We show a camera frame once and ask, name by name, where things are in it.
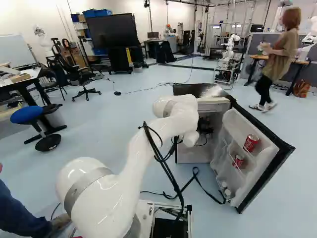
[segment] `white wall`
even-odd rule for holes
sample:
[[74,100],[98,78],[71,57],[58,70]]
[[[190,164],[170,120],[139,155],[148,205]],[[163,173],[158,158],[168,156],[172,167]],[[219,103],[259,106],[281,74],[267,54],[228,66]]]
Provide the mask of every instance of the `white wall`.
[[[147,39],[151,31],[149,8],[144,8],[143,0],[69,0],[72,13],[82,12],[91,8],[110,9],[113,14],[134,13],[139,40]],[[163,0],[151,0],[153,31],[162,32],[167,24],[166,4]],[[168,21],[172,28],[177,29],[178,22],[183,22],[184,29],[193,27],[194,6],[169,2]]]
[[54,0],[2,1],[0,15],[0,34],[22,34],[41,62],[46,62],[46,59],[42,47],[38,44],[38,37],[34,35],[35,24],[43,27],[49,38],[67,37]]
[[[294,0],[294,6],[302,9],[301,29],[305,29],[307,17],[311,14],[316,15],[315,0]],[[271,26],[278,5],[278,0],[272,0],[266,21],[266,27]],[[132,12],[135,14],[137,31],[140,40],[147,38],[147,32],[150,31],[149,8],[144,8],[144,0],[69,0],[72,13],[82,12],[90,8],[102,9],[108,8],[116,13]],[[247,4],[236,4],[235,17],[233,21],[243,22],[245,10],[247,9],[246,22],[250,22],[253,2]],[[254,9],[254,24],[263,24],[267,0],[257,0]],[[153,31],[161,32],[166,23],[166,4],[163,0],[151,0]],[[219,6],[209,9],[209,24],[212,23],[213,13],[216,10],[214,22],[226,20],[227,6]],[[229,6],[228,20],[231,21],[233,5]],[[196,20],[201,19],[202,8],[197,9]],[[67,0],[10,0],[2,1],[0,8],[0,34],[20,33],[26,43],[30,44],[37,59],[46,62],[45,54],[37,41],[37,36],[33,33],[33,26],[39,24],[47,33],[49,38],[58,37],[70,38],[78,41],[76,32],[71,22],[70,10]],[[178,22],[183,22],[185,30],[193,29],[194,6],[184,3],[170,2],[168,5],[169,23],[173,28],[177,28]],[[203,10],[203,30],[205,31],[205,9]]]

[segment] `blue stool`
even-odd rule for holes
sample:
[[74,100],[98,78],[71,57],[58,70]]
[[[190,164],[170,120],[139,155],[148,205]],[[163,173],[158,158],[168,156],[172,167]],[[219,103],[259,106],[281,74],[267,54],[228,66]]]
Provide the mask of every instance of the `blue stool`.
[[42,136],[42,139],[36,143],[35,149],[38,151],[49,151],[56,148],[60,144],[61,136],[59,134],[51,134],[46,136],[37,119],[42,115],[43,108],[39,106],[28,106],[14,112],[10,118],[12,123],[21,125],[32,125],[35,130]]

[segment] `blue storage box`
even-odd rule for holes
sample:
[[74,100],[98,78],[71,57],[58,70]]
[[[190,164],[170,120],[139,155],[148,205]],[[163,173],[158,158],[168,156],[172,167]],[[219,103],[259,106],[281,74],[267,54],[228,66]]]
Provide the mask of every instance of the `blue storage box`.
[[101,10],[90,9],[87,11],[83,11],[83,14],[85,18],[96,17],[96,16],[110,16],[112,15],[112,11],[108,9],[101,9]]
[[99,55],[107,55],[108,54],[106,49],[93,48],[93,51],[94,51],[95,55],[97,55],[97,56],[99,56]]
[[86,35],[86,38],[91,38],[89,29],[85,29],[85,35]]
[[96,9],[90,9],[90,10],[87,10],[87,11],[83,11],[83,14],[84,14],[85,18],[97,16],[96,15]]
[[73,22],[79,22],[79,14],[71,14],[70,16]]
[[110,16],[110,15],[112,15],[112,11],[107,10],[107,9],[96,10],[96,15],[97,16]]

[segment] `red soda can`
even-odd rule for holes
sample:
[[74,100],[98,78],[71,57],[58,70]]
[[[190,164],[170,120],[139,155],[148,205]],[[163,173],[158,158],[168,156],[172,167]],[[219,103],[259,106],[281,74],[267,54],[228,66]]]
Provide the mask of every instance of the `red soda can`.
[[242,164],[244,162],[244,158],[241,157],[240,155],[236,155],[234,158],[234,162],[232,162],[232,166],[235,167],[236,169],[240,169],[242,167]]
[[249,152],[252,152],[254,150],[256,144],[258,144],[259,140],[260,139],[254,134],[248,135],[246,142],[244,143],[243,149],[247,150]]

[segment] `whiteboard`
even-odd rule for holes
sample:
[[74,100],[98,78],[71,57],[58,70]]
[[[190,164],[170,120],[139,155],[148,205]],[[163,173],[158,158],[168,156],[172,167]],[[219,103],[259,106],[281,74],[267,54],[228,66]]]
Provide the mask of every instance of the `whiteboard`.
[[18,67],[36,63],[21,35],[0,35],[0,63]]

